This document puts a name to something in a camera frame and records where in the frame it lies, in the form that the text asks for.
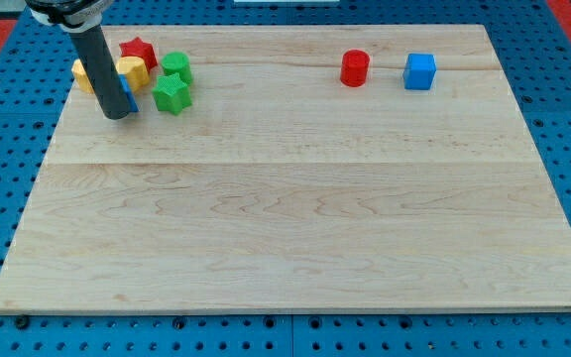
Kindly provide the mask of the black and white wrist mount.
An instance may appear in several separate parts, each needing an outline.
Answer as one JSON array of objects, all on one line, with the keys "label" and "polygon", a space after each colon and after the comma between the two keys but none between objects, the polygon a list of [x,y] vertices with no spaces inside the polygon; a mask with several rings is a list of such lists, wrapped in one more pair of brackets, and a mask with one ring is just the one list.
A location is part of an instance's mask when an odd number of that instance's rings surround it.
[{"label": "black and white wrist mount", "polygon": [[26,0],[32,16],[42,25],[83,33],[101,24],[102,13],[114,0]]}]

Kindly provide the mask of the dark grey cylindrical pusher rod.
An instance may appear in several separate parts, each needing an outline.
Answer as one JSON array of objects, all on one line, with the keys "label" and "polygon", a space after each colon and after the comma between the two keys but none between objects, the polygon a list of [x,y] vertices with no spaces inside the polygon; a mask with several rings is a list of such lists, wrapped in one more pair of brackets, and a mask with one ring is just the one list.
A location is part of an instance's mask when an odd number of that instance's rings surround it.
[{"label": "dark grey cylindrical pusher rod", "polygon": [[96,25],[82,32],[71,32],[69,37],[104,116],[112,120],[126,117],[130,113],[130,102],[101,26]]}]

